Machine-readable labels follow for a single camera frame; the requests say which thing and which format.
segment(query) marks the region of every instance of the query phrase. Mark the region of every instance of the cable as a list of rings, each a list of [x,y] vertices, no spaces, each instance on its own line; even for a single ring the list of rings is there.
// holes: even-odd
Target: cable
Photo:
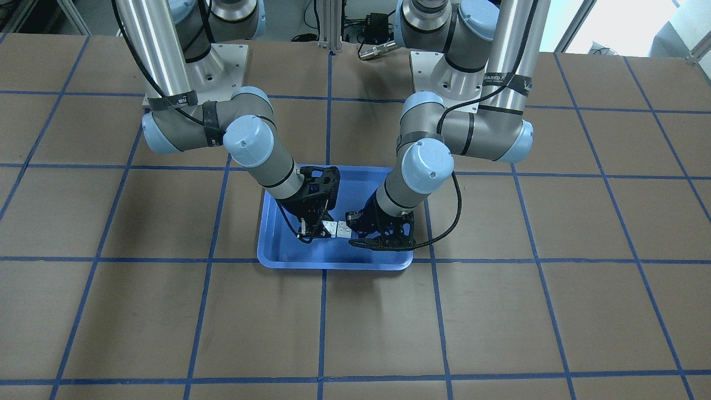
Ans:
[[[303,239],[297,232],[296,229],[292,226],[292,223],[289,222],[289,218],[287,217],[286,211],[284,211],[284,207],[282,207],[281,204],[277,201],[277,207],[279,207],[279,211],[282,212],[282,216],[284,217],[284,222],[287,223],[287,226],[289,227],[289,230],[294,234],[294,237],[299,239],[300,242],[305,243],[305,244],[311,244],[312,241],[314,241],[313,236],[309,236],[309,240],[307,241],[306,239]]]
[[[457,108],[466,107],[468,105],[476,104],[478,102],[482,102],[484,100],[490,99],[493,96],[503,92],[508,87],[508,85],[511,84],[511,81],[513,80],[513,77],[515,76],[516,71],[518,71],[518,67],[521,64],[521,60],[523,59],[523,53],[525,52],[525,49],[526,49],[526,42],[528,41],[528,34],[530,33],[530,28],[533,24],[533,17],[535,16],[535,10],[537,7],[538,7],[538,0],[533,0],[533,2],[531,3],[531,10],[528,13],[528,19],[526,20],[526,26],[523,29],[523,35],[521,36],[521,44],[518,47],[518,54],[516,55],[516,60],[513,63],[513,67],[511,68],[511,72],[509,73],[509,78],[508,78],[508,81],[506,81],[506,84],[502,85],[498,89],[494,90],[493,92],[489,93],[488,95],[486,95],[482,98],[478,98],[478,99],[470,100],[470,101],[466,101],[466,102],[461,102],[459,104],[453,105],[453,106],[445,109],[444,112],[442,113],[442,116],[439,118],[439,121],[437,122],[437,134],[438,135],[442,134],[442,125],[444,124],[444,118],[447,116],[447,114],[456,110]],[[456,191],[456,216],[454,217],[454,221],[451,223],[449,228],[447,228],[447,230],[443,234],[437,236],[436,238],[428,240],[424,243],[420,243],[420,244],[417,244],[414,246],[386,247],[386,246],[371,246],[371,245],[367,245],[365,243],[359,243],[355,240],[350,240],[348,242],[352,246],[359,247],[359,248],[369,248],[370,250],[413,251],[416,248],[429,246],[437,241],[442,240],[445,236],[449,235],[454,230],[454,228],[456,227],[456,225],[459,222],[459,217],[461,215],[461,192],[459,190],[459,183],[456,180],[456,173],[455,172],[451,173],[451,180],[452,180],[452,183],[454,183],[454,190]]]
[[[146,78],[148,81],[148,84],[158,93],[159,96],[161,96],[162,99],[165,99],[168,104],[171,106],[175,107],[170,100],[168,100],[166,93],[161,89],[160,86],[158,86],[158,83],[153,79],[151,76],[151,73],[146,69],[146,66],[143,64],[143,61],[141,60],[141,57],[138,55],[136,52],[136,48],[134,47],[133,43],[131,43],[131,39],[129,39],[128,35],[126,34],[126,28],[124,27],[123,21],[121,21],[121,15],[119,14],[119,8],[116,5],[116,0],[111,0],[111,5],[114,9],[114,17],[116,18],[116,23],[119,26],[119,30],[121,31],[121,36],[124,37],[124,41],[126,42],[126,46],[129,48],[129,52],[131,53],[131,56],[133,57],[134,61],[136,62],[136,65],[138,66],[138,69],[141,71],[143,76]],[[205,126],[205,123],[203,121],[200,121],[199,119],[193,117],[192,115],[189,115],[187,112],[183,111],[180,108],[174,108],[175,111],[177,111],[180,115],[183,115],[185,118],[189,119],[190,121],[193,121],[194,123]]]
[[[198,29],[198,32],[195,34],[195,36],[193,36],[193,38],[190,39],[190,41],[188,42],[188,44],[185,45],[185,47],[183,48],[183,53],[185,53],[186,51],[188,51],[188,49],[193,45],[193,43],[195,43],[196,40],[198,40],[198,38],[200,37],[200,35],[203,33],[203,31],[205,30],[205,27],[208,26],[208,25],[210,25],[210,23],[208,22],[208,19],[210,19],[210,15],[212,15],[212,12],[211,12],[212,9],[213,9],[213,0],[210,0],[210,12],[209,12],[208,15],[206,15],[206,16],[205,16],[205,15],[202,15],[203,24],[202,24],[202,26],[200,27],[200,29]]]
[[[372,246],[368,245],[366,243],[361,243],[358,242],[357,240],[349,240],[348,242],[358,248],[367,248],[370,250],[377,250],[377,251],[413,251],[417,248],[429,246],[433,243],[436,243],[440,240],[442,240],[445,236],[449,235],[456,225],[459,222],[459,217],[461,216],[461,190],[459,189],[459,182],[456,180],[456,174],[454,172],[451,173],[451,181],[454,183],[454,191],[456,192],[456,214],[454,215],[454,222],[451,223],[449,228],[447,228],[446,231],[444,231],[441,235],[437,236],[436,238],[430,239],[426,242],[418,243],[413,246],[400,246],[400,247],[387,247],[387,246]]]
[[[528,13],[528,19],[526,20],[526,26],[523,29],[523,36],[521,37],[521,45],[518,47],[518,54],[516,55],[516,60],[513,62],[513,67],[511,68],[511,72],[509,73],[508,80],[506,81],[506,84],[500,86],[498,89],[494,90],[493,92],[487,94],[486,96],[483,96],[482,98],[470,100],[470,101],[465,101],[465,102],[460,102],[459,104],[455,104],[447,109],[444,110],[442,113],[442,116],[439,118],[439,121],[437,122],[437,134],[441,135],[442,134],[442,125],[444,125],[444,118],[449,114],[450,112],[456,110],[457,108],[462,108],[466,107],[468,105],[476,104],[478,102],[482,102],[484,100],[488,100],[497,94],[503,92],[510,84],[511,81],[513,80],[513,77],[515,76],[516,72],[518,71],[518,67],[521,64],[521,60],[523,59],[523,53],[525,52],[526,49],[526,41],[528,41],[528,34],[530,33],[531,25],[533,24],[533,17],[535,15],[535,10],[538,7],[538,0],[533,0],[531,3],[531,10]]]
[[[314,15],[316,16],[316,31],[319,33],[319,39],[321,38],[321,21],[319,20],[319,12],[316,10],[316,1],[314,0]]]
[[[311,28],[311,29],[317,29],[317,27],[311,26],[311,25],[309,25],[308,22],[306,22],[306,12],[309,10],[309,6],[311,5],[311,2],[312,2],[312,1],[313,1],[313,0],[309,0],[309,2],[306,3],[306,8],[304,9],[304,24],[305,24],[306,26],[308,26],[309,28]]]
[[[203,17],[203,28],[205,28],[205,35],[208,36],[208,41],[210,43],[215,43],[215,36],[213,36],[213,29],[209,23],[207,23],[210,18],[210,14],[213,12],[212,0],[210,0],[210,12],[205,9],[205,2],[203,0],[198,0],[198,8],[200,9],[200,15]]]

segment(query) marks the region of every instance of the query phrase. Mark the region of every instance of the blue tray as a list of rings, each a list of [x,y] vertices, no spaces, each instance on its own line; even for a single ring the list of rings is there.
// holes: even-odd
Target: blue tray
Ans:
[[[338,167],[341,185],[333,219],[342,221],[346,211],[358,211],[385,179],[390,168]],[[294,228],[296,217],[287,214]],[[404,270],[412,262],[412,251],[372,251],[348,244],[346,238],[316,239],[300,242],[284,222],[277,202],[264,193],[262,222],[257,244],[257,258],[268,268]]]

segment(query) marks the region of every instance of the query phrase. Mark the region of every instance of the silver pole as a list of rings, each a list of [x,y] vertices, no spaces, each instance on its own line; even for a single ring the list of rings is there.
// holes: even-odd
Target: silver pole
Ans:
[[[167,0],[117,0],[126,33],[166,96],[192,91]],[[146,82],[149,98],[159,94]]]
[[[535,65],[538,61],[545,19],[548,15],[548,8],[550,7],[550,0],[539,0],[533,23],[528,33],[528,40],[526,41],[525,51],[521,58],[521,64],[518,66],[518,71],[512,71],[521,45],[523,31],[526,21],[528,20],[532,2],[533,0],[502,1],[496,32],[494,33],[494,39],[491,45],[491,57],[486,66],[485,77],[490,74],[509,72],[514,72],[517,75],[525,77],[533,77]],[[488,95],[498,88],[498,86],[492,85],[484,86],[481,97]],[[525,104],[526,97],[510,88],[506,88],[493,98],[482,102],[482,105],[490,107],[519,111],[523,111]]]
[[[573,42],[573,38],[580,30],[580,27],[587,19],[588,14],[590,14],[592,8],[595,7],[596,3],[597,0],[583,0],[582,4],[580,4],[580,8],[578,9],[577,13],[575,13],[573,20],[570,21],[568,29],[565,30],[563,37],[560,38],[558,46],[555,46],[554,52],[565,53],[565,51],[568,49],[568,46],[570,46],[570,43]]]
[[[89,27],[84,22],[81,14],[79,14],[79,10],[77,10],[77,7],[74,5],[73,1],[57,0],[57,4],[62,11],[64,11],[64,14],[67,16],[67,19],[69,19],[69,22],[71,22],[82,35],[91,36]]]
[[[314,0],[319,10],[319,47],[341,52],[341,12],[343,0]]]

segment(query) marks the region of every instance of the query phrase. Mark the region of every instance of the black strap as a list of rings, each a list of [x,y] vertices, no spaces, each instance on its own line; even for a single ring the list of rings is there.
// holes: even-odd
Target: black strap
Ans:
[[[205,138],[208,140],[208,146],[222,146],[222,138],[225,133],[220,129],[218,102],[206,101],[203,104],[203,122],[205,123]]]
[[[533,87],[533,79],[530,76],[514,75],[512,73],[496,72],[486,73],[484,75],[484,86],[504,86],[509,80],[511,81],[507,87],[511,90],[519,92],[528,97],[531,88]]]
[[[447,31],[447,39],[444,41],[444,47],[442,48],[442,53],[445,55],[449,52],[449,47],[451,46],[451,40],[454,38],[454,29],[456,28],[456,20],[459,16],[459,7],[452,9],[451,19],[449,20],[449,30]]]
[[[466,142],[464,143],[464,148],[462,149],[460,156],[466,155],[469,151],[469,146],[471,146],[471,138],[474,136],[474,114],[469,113],[469,129],[466,133]]]

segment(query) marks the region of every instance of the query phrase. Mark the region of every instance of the blue tape line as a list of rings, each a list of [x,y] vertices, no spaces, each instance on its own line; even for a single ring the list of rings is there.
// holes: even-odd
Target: blue tape line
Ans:
[[[333,51],[328,52],[328,102],[326,103],[326,164],[331,163],[331,103],[333,93]]]
[[[187,167],[172,165],[134,165],[131,169],[160,169],[169,171],[224,171],[225,167]]]
[[[99,257],[100,263],[207,263],[207,258]]]
[[[711,114],[711,111],[692,111],[692,110],[654,110],[657,114]]]
[[[93,257],[42,257],[42,256],[0,256],[0,261],[50,261],[61,263],[84,263],[93,261]]]
[[[0,261],[53,261],[60,263],[76,263],[93,261],[93,257],[61,257],[61,256],[0,256]],[[541,263],[636,263],[628,258],[539,258]],[[533,258],[435,258],[437,263],[467,263],[467,264],[533,264]],[[151,257],[99,257],[100,263],[207,263],[207,258],[151,258]],[[430,263],[431,258],[413,258],[413,263]],[[671,265],[709,265],[711,260],[680,260],[680,259],[640,259],[642,264]],[[259,263],[257,258],[213,258],[213,263]]]
[[[267,95],[270,99],[292,99],[292,100],[328,100],[324,96],[291,96],[291,95]]]
[[[256,258],[213,258],[213,263],[239,264],[239,263],[259,263]]]
[[[687,375],[711,375],[711,369],[685,369]]]
[[[52,96],[57,96],[60,93],[61,92],[53,92],[53,91],[46,91],[46,90],[0,90],[0,95],[52,95]]]
[[[405,102],[405,99],[364,99],[364,98],[331,98],[334,101],[351,102]]]
[[[67,96],[105,96],[112,98],[144,98],[145,93],[105,93],[105,92],[66,92]]]
[[[538,256],[538,248],[535,245],[535,239],[533,238],[533,230],[531,229],[531,222],[528,218],[528,210],[526,209],[526,202],[523,198],[523,191],[521,190],[521,183],[518,179],[518,174],[516,173],[516,166],[511,164],[511,172],[513,173],[513,182],[516,185],[516,192],[518,193],[518,200],[521,203],[521,212],[523,213],[523,220],[526,224],[526,231],[528,232],[528,240],[530,241],[531,251],[533,252],[533,258],[535,260],[536,267],[538,268],[538,277],[540,279],[541,286],[543,287],[543,295],[545,296],[545,302],[548,306],[548,314],[550,314],[550,321],[553,326],[553,333],[555,334],[555,341],[558,345],[558,352],[560,353],[560,359],[563,364],[563,371],[565,372],[565,380],[568,383],[568,390],[570,391],[570,398],[576,400],[575,388],[573,387],[573,381],[570,376],[570,368],[568,367],[568,360],[565,356],[565,349],[563,348],[563,341],[560,336],[560,330],[558,329],[558,322],[555,317],[555,311],[553,310],[553,301],[550,298],[550,292],[548,290],[548,284],[545,279],[545,274],[543,272],[543,266],[541,265],[540,258]]]
[[[71,169],[123,169],[126,168],[125,165],[113,165],[113,164],[45,164],[45,163],[32,163],[27,167],[29,168],[71,168]]]
[[[424,219],[427,224],[427,239],[432,240],[432,218],[429,215],[429,202],[424,200]],[[451,388],[451,371],[447,358],[447,337],[444,334],[444,317],[442,316],[442,298],[439,295],[439,279],[437,276],[437,262],[434,257],[434,245],[429,245],[429,262],[432,267],[432,289],[434,290],[434,306],[437,310],[437,327],[439,328],[439,345],[442,348],[442,364],[444,365],[444,378],[447,385],[447,400],[454,400]]]
[[[317,381],[316,377],[194,378],[192,384],[315,384]]]
[[[649,260],[642,258],[644,264],[711,264],[711,260]]]
[[[69,82],[72,80],[72,77],[74,76],[74,73],[76,72],[77,67],[79,66],[79,61],[81,61],[82,56],[84,55],[84,50],[86,50],[88,43],[89,43],[89,36],[87,36],[86,39],[84,40],[84,44],[82,45],[82,48],[79,50],[79,54],[77,54],[77,58],[74,61],[74,65],[72,65],[72,69],[69,71],[69,76],[67,77],[67,80],[64,82],[64,86],[62,87],[62,90],[59,93],[57,100],[54,102],[54,106],[52,106],[52,111],[50,112],[49,116],[47,117],[47,120],[45,121],[44,126],[42,126],[42,130],[40,131],[39,136],[37,136],[35,143],[32,145],[30,152],[27,154],[27,158],[25,158],[25,162],[23,163],[22,167],[20,168],[20,172],[17,174],[17,179],[15,179],[15,183],[13,184],[12,189],[10,189],[10,193],[8,194],[7,199],[5,199],[5,203],[3,204],[2,209],[0,209],[0,220],[2,220],[2,218],[5,216],[5,213],[7,212],[7,208],[10,206],[10,202],[12,201],[12,198],[15,196],[15,193],[17,192],[17,188],[20,186],[20,181],[22,181],[22,178],[25,176],[25,171],[27,171],[27,166],[30,164],[30,161],[32,160],[32,156],[35,155],[35,152],[37,151],[37,147],[40,145],[42,138],[44,137],[45,133],[47,132],[47,128],[49,127],[49,124],[52,122],[52,118],[54,117],[54,114],[57,112],[57,109],[59,108],[59,103],[62,101],[63,93],[67,90],[67,87],[69,86]]]
[[[640,84],[639,80],[637,79],[637,75],[632,70],[632,65],[630,65],[627,57],[623,57],[622,59],[624,60],[625,64],[627,64],[627,69],[629,70],[629,73],[632,75],[634,82],[637,84],[637,88],[639,88],[640,93],[642,93],[642,97],[644,98],[644,101],[647,103],[647,107],[649,107],[649,110],[652,112],[652,116],[654,116],[654,120],[657,122],[657,125],[659,126],[659,130],[662,132],[662,135],[664,136],[664,140],[666,140],[667,145],[669,146],[669,149],[671,150],[671,153],[674,154],[674,159],[676,159],[677,164],[679,164],[679,168],[681,168],[681,172],[684,174],[684,177],[689,182],[689,186],[691,186],[691,190],[694,192],[694,196],[696,196],[696,200],[699,202],[699,205],[701,206],[701,209],[704,211],[704,214],[706,214],[706,219],[709,222],[711,222],[711,215],[709,215],[709,211],[706,208],[706,205],[704,205],[704,202],[701,199],[701,196],[699,196],[699,192],[696,190],[696,186],[694,186],[694,182],[692,182],[691,179],[689,179],[689,174],[686,172],[686,168],[684,168],[684,164],[682,164],[681,158],[679,158],[679,154],[676,152],[676,149],[674,149],[674,145],[672,144],[671,140],[669,139],[669,136],[667,135],[666,130],[662,126],[662,122],[659,120],[659,116],[657,115],[656,112],[654,112],[652,103],[649,101],[647,94],[644,92],[644,89],[642,88],[642,84]]]
[[[0,168],[19,168],[23,164],[17,163],[0,163]],[[124,166],[116,164],[49,164],[49,163],[31,163],[28,168],[76,168],[76,169],[123,169]],[[132,165],[131,169],[157,169],[168,171],[222,171],[223,167],[202,167],[188,165]],[[247,171],[243,167],[230,167],[230,171]],[[495,171],[458,171],[457,175],[469,176],[490,176],[490,177],[511,177],[511,172],[495,172]],[[602,178],[601,174],[566,174],[556,172],[518,172],[520,177],[553,177],[553,178]],[[621,175],[621,174],[606,174],[608,178],[614,179],[659,179],[659,180],[692,180],[692,181],[709,181],[711,177],[702,176],[673,176],[673,175]]]
[[[557,54],[555,54],[555,53],[553,53],[553,58],[555,59],[555,62],[558,66],[558,70],[560,71],[560,75],[563,78],[563,83],[565,84],[568,94],[570,95],[570,99],[573,102],[573,105],[577,108],[577,102],[575,101],[575,97],[573,95],[572,89],[570,88],[570,84],[568,83],[568,79],[565,76],[563,67],[560,64],[560,59],[558,58]],[[622,213],[620,212],[620,208],[619,208],[619,205],[617,204],[617,200],[615,199],[614,193],[612,192],[612,186],[610,186],[610,182],[605,175],[604,168],[602,167],[600,158],[597,155],[595,146],[592,143],[590,133],[588,132],[588,129],[587,129],[585,121],[582,117],[582,114],[580,113],[580,110],[576,110],[576,112],[578,115],[578,119],[580,120],[580,125],[582,126],[583,132],[585,133],[585,137],[587,138],[587,141],[590,144],[590,149],[592,150],[592,154],[595,157],[595,161],[597,162],[597,166],[600,170],[600,174],[602,174],[602,176],[603,176],[602,179],[605,182],[605,187],[607,188],[607,192],[610,195],[610,200],[612,200],[612,206],[615,209],[615,214],[617,214],[617,219],[620,222],[622,231],[624,232],[627,243],[629,244],[629,248],[630,248],[630,251],[632,252],[632,256],[633,256],[634,260],[636,261],[639,275],[641,276],[642,282],[644,284],[644,288],[647,291],[647,296],[649,296],[649,300],[652,303],[652,308],[654,309],[654,313],[657,317],[657,320],[659,321],[659,325],[661,326],[662,333],[664,334],[664,338],[666,339],[667,345],[669,346],[669,350],[671,351],[672,358],[674,358],[674,364],[676,365],[679,375],[681,376],[681,380],[684,383],[684,388],[686,389],[686,393],[689,396],[689,400],[694,400],[694,395],[692,394],[691,388],[689,387],[689,382],[686,379],[686,376],[684,375],[684,371],[681,366],[681,362],[679,361],[679,356],[677,355],[676,350],[674,349],[674,344],[672,343],[672,339],[671,339],[671,336],[669,335],[669,331],[666,328],[666,324],[664,323],[662,314],[659,310],[659,307],[657,306],[657,302],[654,298],[654,294],[652,293],[652,289],[651,289],[649,282],[647,280],[647,276],[644,272],[644,268],[642,268],[642,263],[640,262],[639,255],[637,254],[637,250],[634,247],[634,242],[632,241],[632,237],[629,233],[629,230],[627,229],[627,225],[625,224],[624,218],[622,217]]]
[[[198,312],[198,322],[195,327],[195,338],[193,339],[193,350],[190,354],[190,364],[188,365],[187,382],[185,383],[185,391],[183,393],[184,400],[190,399],[191,381],[195,372],[195,363],[198,359],[198,348],[200,347],[200,335],[203,331],[203,321],[205,319],[205,307],[208,302],[208,290],[210,289],[210,276],[213,271],[213,263],[215,257],[215,247],[218,243],[218,234],[220,233],[220,220],[222,219],[222,210],[225,204],[225,193],[227,192],[227,182],[230,177],[230,162],[232,157],[228,154],[225,166],[223,168],[223,182],[220,188],[220,198],[218,199],[218,210],[215,213],[215,226],[213,228],[213,238],[210,241],[210,251],[208,252],[208,264],[205,267],[205,282],[203,283],[203,295],[200,300],[200,311]]]
[[[711,376],[711,369],[686,369],[686,375]],[[600,377],[674,377],[679,371],[675,369],[649,369],[636,371],[583,371],[570,372],[572,378],[600,378]],[[519,374],[452,374],[453,381],[482,381],[482,380],[519,380],[519,379],[562,379],[564,372],[531,372]],[[213,377],[194,378],[193,385],[199,384],[314,384],[319,381],[324,383],[339,382],[395,382],[395,381],[445,381],[444,375],[386,375],[349,376],[349,377]],[[101,378],[101,379],[0,379],[0,386],[48,386],[65,385],[172,385],[185,384],[185,378]]]
[[[82,314],[84,313],[84,307],[86,306],[87,299],[89,297],[89,290],[91,288],[92,282],[94,280],[94,275],[96,273],[96,268],[97,265],[99,265],[99,259],[101,257],[101,252],[104,250],[104,244],[106,244],[106,237],[109,235],[109,229],[111,228],[111,223],[114,220],[114,215],[116,214],[116,210],[119,206],[119,199],[121,198],[121,193],[124,190],[124,187],[126,186],[126,179],[129,174],[129,166],[133,162],[134,155],[136,154],[136,149],[138,148],[138,143],[139,140],[141,139],[141,132],[142,128],[140,127],[138,129],[138,132],[136,133],[136,139],[134,140],[133,147],[131,148],[131,152],[129,154],[129,158],[126,161],[126,167],[124,168],[124,173],[121,176],[121,182],[119,183],[119,187],[116,190],[116,196],[114,196],[114,201],[111,205],[111,210],[109,211],[109,216],[106,220],[106,224],[104,225],[104,231],[101,234],[101,239],[99,240],[99,246],[97,247],[96,250],[96,255],[94,262],[92,263],[91,269],[89,271],[89,276],[87,277],[87,282],[84,286],[84,292],[82,293],[81,300],[79,301],[79,307],[77,308],[77,314],[74,318],[74,323],[72,324],[72,329],[69,333],[69,339],[67,340],[67,345],[64,349],[64,354],[62,355],[62,360],[59,364],[59,369],[57,370],[57,381],[61,381],[62,376],[64,375],[64,369],[67,367],[67,361],[69,360],[69,354],[72,351],[72,346],[74,344],[74,339],[77,334],[77,330],[79,328],[79,323],[81,322],[82,319]],[[57,390],[59,389],[58,383],[54,384],[52,386],[52,392],[50,394],[50,400],[54,400],[57,396]]]
[[[326,360],[326,295],[327,270],[321,271],[321,313],[319,315],[319,384],[316,388],[317,400],[324,399],[324,368]]]

